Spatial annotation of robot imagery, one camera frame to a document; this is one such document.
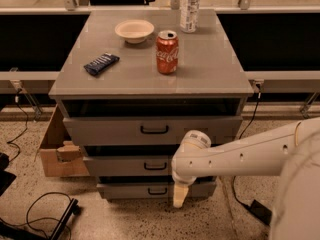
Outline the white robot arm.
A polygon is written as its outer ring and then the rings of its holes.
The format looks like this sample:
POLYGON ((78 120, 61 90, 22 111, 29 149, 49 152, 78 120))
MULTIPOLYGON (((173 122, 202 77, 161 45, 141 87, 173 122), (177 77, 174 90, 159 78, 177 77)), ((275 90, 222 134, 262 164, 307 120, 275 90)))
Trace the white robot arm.
POLYGON ((215 147, 206 134, 191 130, 171 166, 176 208, 199 177, 278 176, 269 240, 320 240, 319 118, 215 147))

